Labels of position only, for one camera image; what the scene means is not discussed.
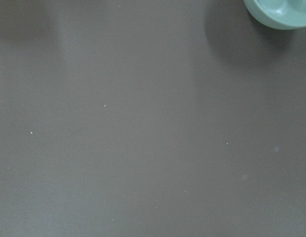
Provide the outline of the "green bowl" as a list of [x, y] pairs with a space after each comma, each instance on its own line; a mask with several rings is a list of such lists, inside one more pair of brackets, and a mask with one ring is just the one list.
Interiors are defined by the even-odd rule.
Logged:
[[306, 0], [245, 0], [244, 4], [267, 27], [277, 30], [306, 27]]

